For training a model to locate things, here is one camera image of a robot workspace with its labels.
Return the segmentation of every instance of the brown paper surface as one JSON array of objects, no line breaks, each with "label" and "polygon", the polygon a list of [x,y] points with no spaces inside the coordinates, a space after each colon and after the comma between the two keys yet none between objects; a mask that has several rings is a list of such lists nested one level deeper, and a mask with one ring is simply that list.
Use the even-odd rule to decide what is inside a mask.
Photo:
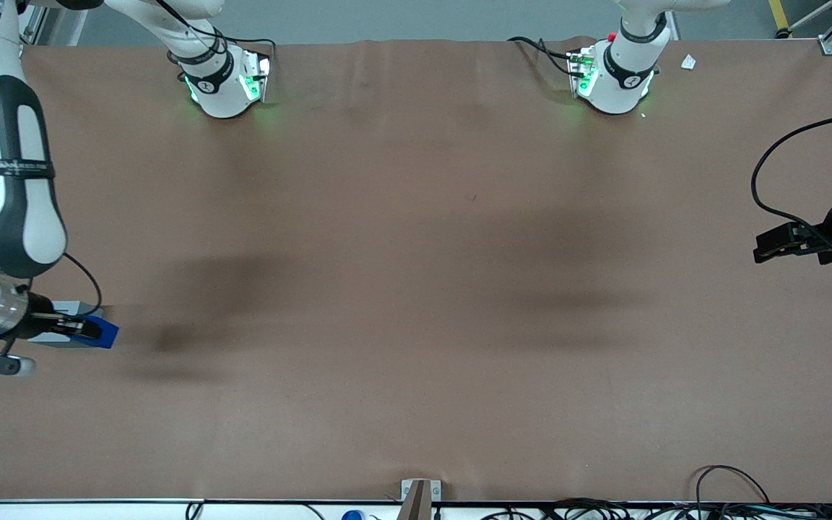
[{"label": "brown paper surface", "polygon": [[[832,266],[756,266],[781,220],[749,192],[832,116],[818,44],[670,43],[624,116],[527,47],[365,42],[280,48],[270,103],[215,121],[164,53],[27,51],[123,329],[16,347],[0,498],[687,499],[735,464],[832,501]],[[760,193],[819,222],[832,127]],[[93,300],[71,264],[34,287]]]}]

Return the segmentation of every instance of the blue object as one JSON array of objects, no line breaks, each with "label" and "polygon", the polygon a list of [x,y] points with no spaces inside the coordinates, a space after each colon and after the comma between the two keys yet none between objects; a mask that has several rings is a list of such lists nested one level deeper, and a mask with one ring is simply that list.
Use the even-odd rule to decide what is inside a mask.
[{"label": "blue object", "polygon": [[86,316],[85,321],[93,323],[97,325],[99,329],[102,329],[102,336],[99,339],[73,336],[73,342],[82,343],[83,345],[95,347],[97,349],[110,349],[115,344],[115,339],[118,338],[118,330],[120,330],[119,326],[116,326],[108,320],[98,316]]}]

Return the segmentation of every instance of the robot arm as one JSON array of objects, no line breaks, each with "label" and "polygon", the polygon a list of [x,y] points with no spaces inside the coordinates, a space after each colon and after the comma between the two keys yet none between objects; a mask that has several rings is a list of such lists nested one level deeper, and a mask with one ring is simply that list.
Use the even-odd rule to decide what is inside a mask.
[{"label": "robot arm", "polygon": [[[0,275],[29,279],[50,269],[66,250],[66,228],[53,187],[43,109],[19,60],[16,4],[0,1]],[[110,340],[107,322],[56,313],[49,299],[0,279],[0,374],[26,375],[33,360],[9,355],[16,338],[57,332]],[[93,346],[106,346],[104,342]]]},{"label": "robot arm", "polygon": [[621,7],[621,27],[628,34],[647,36],[666,11],[703,11],[726,6],[730,0],[612,0]]},{"label": "robot arm", "polygon": [[17,11],[0,4],[0,274],[35,277],[66,250],[43,110],[19,62]]},{"label": "robot arm", "polygon": [[569,57],[575,95],[607,114],[631,111],[647,95],[654,66],[670,41],[664,11],[699,11],[730,0],[613,0],[621,7],[620,32]]},{"label": "robot arm", "polygon": [[270,56],[228,42],[207,20],[220,13],[224,0],[106,0],[105,4],[146,27],[168,47],[169,59],[184,72],[191,98],[207,115],[232,118],[263,98]]}]

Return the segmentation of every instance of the black strap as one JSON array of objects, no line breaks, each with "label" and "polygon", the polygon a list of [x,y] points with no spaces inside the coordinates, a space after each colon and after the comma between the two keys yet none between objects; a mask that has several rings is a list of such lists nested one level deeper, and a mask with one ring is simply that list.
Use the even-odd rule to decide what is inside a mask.
[{"label": "black strap", "polygon": [[624,69],[623,66],[615,63],[615,60],[612,58],[611,50],[612,46],[610,44],[608,47],[605,47],[605,53],[602,56],[603,62],[605,63],[605,71],[610,73],[613,78],[617,79],[618,86],[626,91],[638,88],[638,86],[641,85],[641,83],[643,83],[648,76],[650,76],[650,73],[654,71],[654,66],[657,65],[657,63],[654,62],[654,65],[651,65],[650,69],[641,70],[640,72]]},{"label": "black strap", "polygon": [[33,159],[0,159],[0,176],[17,178],[53,178],[53,163]]},{"label": "black strap", "polygon": [[624,21],[621,22],[621,36],[628,40],[628,42],[634,43],[650,43],[653,40],[656,40],[660,33],[663,33],[663,29],[667,29],[667,16],[664,13],[658,14],[656,17],[656,27],[654,27],[654,32],[651,32],[647,36],[637,36],[637,34],[631,34],[625,30],[625,23]]},{"label": "black strap", "polygon": [[227,50],[227,40],[221,38],[221,33],[216,27],[214,28],[214,32],[217,33],[217,37],[214,39],[214,44],[208,47],[208,49],[205,50],[204,53],[201,53],[201,55],[182,57],[174,55],[172,51],[169,51],[166,57],[169,58],[169,61],[175,63],[175,65],[201,65],[201,63],[204,63],[205,61],[213,59],[215,55],[220,55]]},{"label": "black strap", "polygon": [[230,77],[230,74],[233,73],[233,63],[233,55],[231,53],[227,53],[227,62],[225,62],[224,66],[221,66],[221,68],[214,74],[204,76],[204,78],[202,78],[200,76],[185,73],[185,77],[188,78],[188,82],[191,83],[191,86],[194,86],[194,88],[199,91],[203,93],[217,93],[217,91],[220,90],[220,85],[222,85],[222,83]]}]

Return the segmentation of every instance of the yellow stripe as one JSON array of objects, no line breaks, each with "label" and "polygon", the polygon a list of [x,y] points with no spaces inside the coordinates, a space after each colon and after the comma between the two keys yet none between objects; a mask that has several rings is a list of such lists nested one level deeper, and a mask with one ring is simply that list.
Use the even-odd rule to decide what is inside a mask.
[{"label": "yellow stripe", "polygon": [[772,10],[772,17],[776,19],[776,29],[788,29],[789,19],[785,16],[782,0],[769,0],[769,9]]}]

